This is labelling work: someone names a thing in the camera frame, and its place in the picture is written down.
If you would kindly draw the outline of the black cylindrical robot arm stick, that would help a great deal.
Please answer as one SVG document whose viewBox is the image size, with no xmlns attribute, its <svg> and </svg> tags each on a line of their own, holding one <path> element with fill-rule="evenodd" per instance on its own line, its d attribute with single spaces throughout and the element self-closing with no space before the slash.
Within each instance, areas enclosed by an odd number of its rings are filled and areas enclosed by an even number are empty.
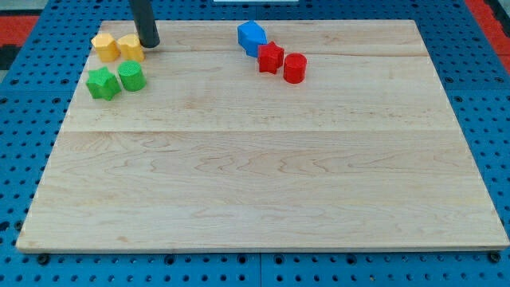
<svg viewBox="0 0 510 287">
<path fill-rule="evenodd" d="M 129 0 L 141 46 L 155 48 L 160 43 L 155 15 L 150 0 Z"/>
</svg>

